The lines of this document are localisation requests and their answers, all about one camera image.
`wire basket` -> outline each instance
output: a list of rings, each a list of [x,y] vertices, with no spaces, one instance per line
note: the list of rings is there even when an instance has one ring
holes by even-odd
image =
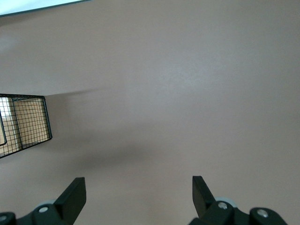
[[[44,96],[0,94],[0,158],[50,139]]]

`wire grid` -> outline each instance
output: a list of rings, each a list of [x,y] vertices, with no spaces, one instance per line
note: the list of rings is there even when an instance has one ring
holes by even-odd
[[[0,94],[0,158],[52,138],[45,98]]]

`silver bolt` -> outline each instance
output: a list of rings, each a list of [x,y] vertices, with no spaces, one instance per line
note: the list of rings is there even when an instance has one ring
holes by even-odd
[[[0,222],[1,222],[1,221],[4,221],[4,220],[6,220],[6,219],[7,219],[7,216],[1,216],[1,217],[0,217]]]
[[[38,212],[46,212],[48,210],[48,207],[45,206],[45,207],[42,207],[38,210]]]
[[[268,213],[267,213],[267,211],[266,210],[262,210],[262,209],[258,210],[257,214],[260,215],[260,216],[262,216],[262,217],[265,217],[265,218],[267,218],[269,216]]]
[[[224,210],[227,209],[227,205],[226,205],[225,202],[220,202],[220,203],[218,204],[218,207],[221,208],[221,209],[224,209]]]

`gray wall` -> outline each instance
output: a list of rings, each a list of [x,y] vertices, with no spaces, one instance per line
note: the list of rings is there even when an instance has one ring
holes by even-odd
[[[300,215],[300,2],[94,0],[0,18],[0,92],[46,95],[54,138],[0,159],[0,211],[77,176],[76,224],[185,225],[192,175]]]

